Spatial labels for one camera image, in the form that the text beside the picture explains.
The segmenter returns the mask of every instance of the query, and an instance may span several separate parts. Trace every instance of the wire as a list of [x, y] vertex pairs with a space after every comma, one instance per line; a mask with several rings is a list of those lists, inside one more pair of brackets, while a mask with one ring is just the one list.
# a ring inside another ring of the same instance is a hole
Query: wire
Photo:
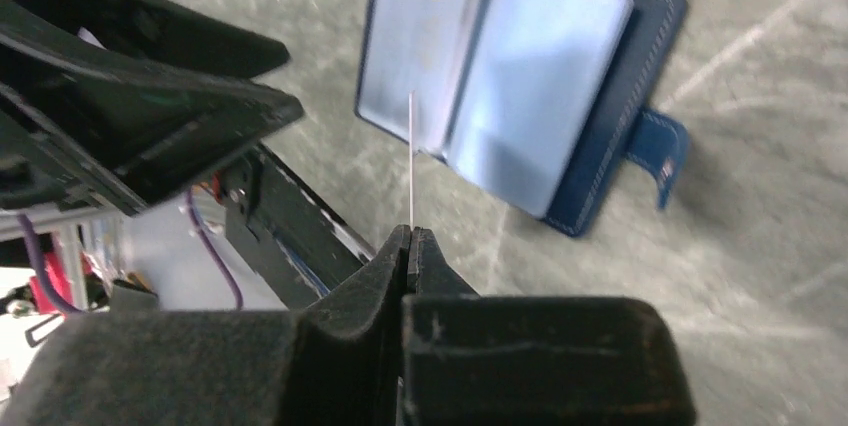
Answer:
[[227, 285], [229, 285], [230, 290], [233, 292], [233, 296], [236, 299], [236, 309], [242, 309], [244, 307], [244, 296], [242, 295], [241, 289], [239, 288], [238, 283], [236, 283], [235, 278], [233, 278], [233, 273], [231, 273], [227, 268], [227, 265], [224, 264], [224, 260], [221, 259], [221, 255], [215, 250], [215, 246], [213, 246], [212, 241], [209, 240], [209, 235], [206, 234], [206, 228], [203, 225], [203, 218], [200, 217], [200, 212], [197, 211], [197, 206], [194, 204], [194, 194], [191, 190], [189, 190], [186, 192], [185, 197], [188, 217], [191, 219], [191, 224], [194, 226], [194, 230], [197, 232], [200, 242], [203, 243], [206, 251], [209, 252], [209, 256], [212, 257], [212, 260], [215, 262], [215, 265], [218, 266], [218, 269], [227, 281]]
[[24, 233], [24, 243], [26, 244], [29, 263], [32, 265], [32, 269], [35, 270], [35, 279], [38, 281], [38, 285], [47, 297], [47, 300], [50, 301], [50, 304], [52, 304], [53, 307], [60, 313], [84, 313], [85, 311], [77, 309], [73, 304], [66, 301], [65, 298], [56, 291], [56, 288], [53, 287], [53, 283], [50, 281], [50, 274], [47, 272], [47, 265], [44, 261], [44, 251], [41, 250], [38, 234], [35, 232], [35, 227], [32, 225], [32, 221], [29, 220], [29, 217], [27, 217], [25, 213], [18, 213], [17, 217], [18, 224], [21, 225], [21, 230], [23, 230]]

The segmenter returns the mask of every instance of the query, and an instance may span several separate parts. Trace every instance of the red object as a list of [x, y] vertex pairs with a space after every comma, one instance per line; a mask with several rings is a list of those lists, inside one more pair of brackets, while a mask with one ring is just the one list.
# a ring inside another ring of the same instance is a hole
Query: red object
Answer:
[[[65, 298], [65, 301], [73, 304], [74, 298], [71, 293], [71, 284], [65, 276], [65, 269], [62, 267], [62, 261], [56, 256], [56, 253], [45, 253], [44, 263], [47, 266], [47, 274], [50, 276], [50, 283], [56, 288], [60, 296]], [[91, 265], [86, 258], [83, 258], [83, 274], [91, 272]], [[35, 276], [29, 278], [29, 286], [32, 288], [33, 299], [35, 299], [35, 309], [39, 314], [50, 314], [58, 312], [56, 308], [50, 304], [41, 285], [38, 284], [38, 278]]]

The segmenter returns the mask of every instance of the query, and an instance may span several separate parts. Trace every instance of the blue wallet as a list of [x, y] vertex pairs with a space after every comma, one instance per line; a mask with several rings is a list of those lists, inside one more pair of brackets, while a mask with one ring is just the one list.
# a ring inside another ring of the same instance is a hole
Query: blue wallet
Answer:
[[580, 236], [622, 158], [655, 178], [660, 208], [668, 200], [687, 133], [642, 105], [685, 11], [685, 0], [370, 0], [356, 114]]

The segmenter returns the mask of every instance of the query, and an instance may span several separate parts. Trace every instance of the marble surface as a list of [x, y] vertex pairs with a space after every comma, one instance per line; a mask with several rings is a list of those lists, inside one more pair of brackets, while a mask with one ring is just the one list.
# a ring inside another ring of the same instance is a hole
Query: marble surface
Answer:
[[[354, 119], [366, 0], [175, 0], [284, 41], [309, 117], [268, 144], [374, 244], [404, 146]], [[693, 148], [671, 205], [625, 166], [574, 241], [422, 161], [420, 224], [487, 294], [623, 294], [675, 333], [701, 423], [848, 424], [848, 0], [690, 0], [656, 107]]]

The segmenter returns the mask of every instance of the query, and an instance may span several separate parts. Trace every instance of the thin needle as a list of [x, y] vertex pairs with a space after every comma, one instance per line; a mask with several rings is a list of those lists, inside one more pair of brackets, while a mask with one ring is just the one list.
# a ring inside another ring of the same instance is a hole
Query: thin needle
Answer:
[[415, 228], [415, 91], [409, 93], [409, 227]]

